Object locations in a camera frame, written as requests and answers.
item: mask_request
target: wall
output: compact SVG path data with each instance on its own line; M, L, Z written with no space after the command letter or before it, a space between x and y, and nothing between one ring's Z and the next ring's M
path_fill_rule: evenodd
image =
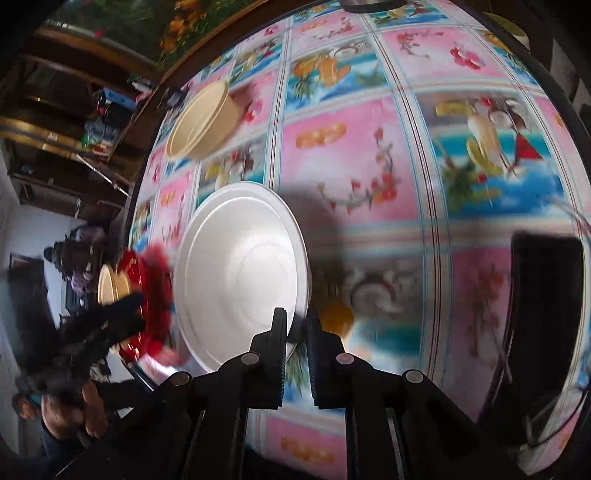
M17 207L17 195L7 175L4 152L0 142L0 259L4 257L4 243L8 235L8 225L12 213ZM18 417L14 414L11 406L11 397L15 391L12 379L18 373L18 367L2 328L0 321L0 434L12 450L18 451Z
M43 257L43 249L61 241L80 220L41 210L30 205L18 205L12 212L5 237L2 266L8 267L10 254L26 257ZM61 274L49 262L45 262L47 300L54 323L59 325L62 312L62 289L65 288Z

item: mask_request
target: printed tablecloth pattern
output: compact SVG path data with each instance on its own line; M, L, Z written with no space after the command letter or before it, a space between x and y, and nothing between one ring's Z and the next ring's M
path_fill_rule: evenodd
M219 79L245 107L239 128L200 164L169 160L180 112ZM332 2L255 33L184 88L149 157L130 247L161 245L173 266L208 195L263 183L302 228L324 328L376 368L422 370L476 420L500 368L511 235L582 238L552 197L591 213L577 148L519 58L446 0L369 15ZM591 278L586 244L584 254ZM586 282L565 388L584 376L589 297ZM145 356L140 368L156 382L177 369L203 372L175 321L170 345L181 365ZM564 420L560 412L550 423ZM525 452L522 468L552 463L575 422ZM287 364L284 407L251 412L247 439L272 460L346 478L344 415L314 407L302 346Z

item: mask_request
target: tablecloth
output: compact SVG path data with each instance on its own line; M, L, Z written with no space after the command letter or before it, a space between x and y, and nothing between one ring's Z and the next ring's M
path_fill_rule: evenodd
M219 79L245 107L239 128L201 163L170 160L179 114ZM265 184L303 231L324 328L376 368L422 370L476 420L499 368L511 235L581 237L551 198L591 213L577 148L521 60L446 0L366 15L330 2L261 29L184 90L148 159L129 246L159 245L173 267L208 195ZM586 244L584 253L589 278ZM565 388L582 375L588 298L586 282ZM156 382L178 369L203 373L174 315L168 345L173 359L144 356L138 366ZM557 408L550 423L559 417ZM576 420L522 454L521 467L552 463ZM252 411L247 441L266 458L346 478L344 414L314 407L301 345L286 366L283 408Z

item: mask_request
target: red bowl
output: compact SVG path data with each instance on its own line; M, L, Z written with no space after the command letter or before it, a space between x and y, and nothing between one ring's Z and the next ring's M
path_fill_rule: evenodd
M117 272L125 272L134 291L141 291L144 294L144 304L139 314L146 322L146 330L133 337L128 338L119 344L119 356L126 364L136 362L142 355L142 340L148 335L150 325L150 295L148 294L149 272L145 261L133 250L125 250L117 262Z
M124 271L133 290L144 294L140 315L146 329L119 344L119 356L124 363L132 364L145 354L159 356L170 327L172 285L170 270L160 252L148 249L144 255L125 250L117 263L117 272Z

